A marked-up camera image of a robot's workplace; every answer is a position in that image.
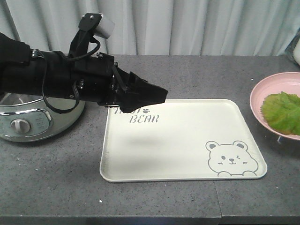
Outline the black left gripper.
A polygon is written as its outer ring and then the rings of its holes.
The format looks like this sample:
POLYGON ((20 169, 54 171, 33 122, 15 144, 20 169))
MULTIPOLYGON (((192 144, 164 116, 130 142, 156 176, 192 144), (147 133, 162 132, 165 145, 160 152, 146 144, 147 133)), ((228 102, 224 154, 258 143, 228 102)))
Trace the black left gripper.
POLYGON ((77 80, 79 97, 99 105, 118 105, 123 113, 131 113, 148 105, 164 103, 168 91, 149 83, 136 74, 127 73, 115 65, 114 57, 100 53, 71 63, 71 77, 77 80), (127 84, 127 91, 117 94, 127 84))

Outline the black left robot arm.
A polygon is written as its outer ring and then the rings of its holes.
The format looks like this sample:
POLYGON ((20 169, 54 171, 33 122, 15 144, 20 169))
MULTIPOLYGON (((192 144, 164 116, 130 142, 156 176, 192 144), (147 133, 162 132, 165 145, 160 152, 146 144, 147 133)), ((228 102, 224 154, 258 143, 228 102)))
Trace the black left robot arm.
POLYGON ((167 90, 115 65, 114 57, 67 61, 59 51, 32 49, 0 36, 0 90, 17 94, 97 102, 130 113, 165 102, 167 90))

